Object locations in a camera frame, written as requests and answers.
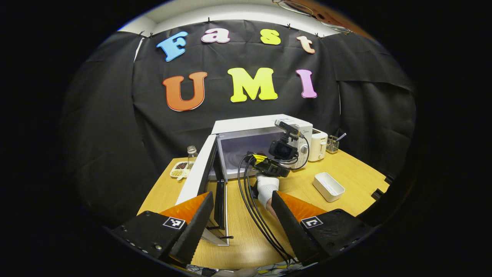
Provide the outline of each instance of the foam letter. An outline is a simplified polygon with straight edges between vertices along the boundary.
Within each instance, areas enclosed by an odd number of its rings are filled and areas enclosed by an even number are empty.
[[[303,93],[301,94],[301,96],[304,98],[316,98],[318,94],[312,88],[312,72],[306,69],[298,69],[296,70],[296,72],[301,77],[301,82],[303,84]]]
[[[166,61],[169,62],[173,60],[175,57],[183,54],[185,51],[184,48],[178,48],[179,46],[185,46],[186,45],[186,40],[182,38],[182,36],[187,36],[188,33],[185,31],[179,32],[175,34],[174,36],[162,41],[157,45],[157,47],[160,47],[164,50],[166,53]]]
[[[206,35],[202,37],[203,42],[218,42],[226,43],[231,39],[229,38],[229,31],[222,28],[214,28],[205,31]]]
[[[262,35],[260,39],[264,44],[273,44],[273,45],[280,44],[280,37],[278,37],[278,35],[280,34],[277,31],[270,30],[270,29],[263,29],[260,31],[260,34]]]
[[[183,100],[181,98],[181,82],[184,80],[183,76],[174,76],[165,79],[162,84],[166,86],[167,105],[175,111],[197,108],[202,104],[203,99],[205,99],[203,79],[206,76],[206,72],[195,72],[189,75],[189,78],[193,80],[193,91],[195,93],[190,100]]]
[[[314,49],[311,48],[310,44],[312,44],[312,41],[310,41],[306,36],[298,36],[297,37],[298,40],[301,41],[301,45],[303,46],[303,49],[310,53],[310,54],[314,54]]]
[[[252,79],[244,68],[229,69],[227,73],[232,76],[232,83],[234,85],[234,95],[231,97],[231,101],[246,101],[247,97],[243,93],[243,87],[252,100],[256,98],[258,89],[260,88],[261,92],[258,97],[261,100],[277,99],[278,95],[275,93],[274,83],[272,81],[273,72],[273,69],[270,68],[259,68],[256,76]]]

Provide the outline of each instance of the glass jar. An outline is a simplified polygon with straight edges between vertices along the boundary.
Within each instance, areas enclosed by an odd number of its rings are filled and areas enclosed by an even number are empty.
[[[195,164],[196,157],[198,157],[198,151],[195,146],[188,146],[188,169],[191,169]]]

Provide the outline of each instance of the white tray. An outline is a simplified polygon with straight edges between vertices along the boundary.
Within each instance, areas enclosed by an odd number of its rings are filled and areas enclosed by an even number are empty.
[[[326,172],[316,174],[312,184],[328,202],[337,200],[345,192],[345,188]]]
[[[186,166],[188,166],[188,162],[178,162],[176,163],[174,166],[173,166],[173,169],[171,169],[171,171],[169,172],[169,175],[172,177],[172,178],[178,178],[179,176],[181,176],[181,174],[183,173],[183,170],[184,169],[176,169],[176,167],[179,165],[179,164],[182,164],[182,163],[186,163]]]

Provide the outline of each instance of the human hand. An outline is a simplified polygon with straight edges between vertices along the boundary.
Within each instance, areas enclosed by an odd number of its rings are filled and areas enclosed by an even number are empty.
[[[256,180],[258,181],[258,201],[266,208],[274,190],[278,190],[280,181],[276,177],[267,177],[261,173],[256,174]]]

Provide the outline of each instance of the beans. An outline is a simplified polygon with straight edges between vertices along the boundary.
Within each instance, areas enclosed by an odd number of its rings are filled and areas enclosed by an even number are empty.
[[[178,164],[178,165],[176,166],[176,169],[185,169],[185,167],[186,167],[186,165],[187,165],[187,164],[188,164],[188,163],[180,163],[180,164]]]
[[[174,171],[171,171],[171,176],[178,177],[178,176],[181,176],[182,173],[183,173],[182,170],[174,170]]]

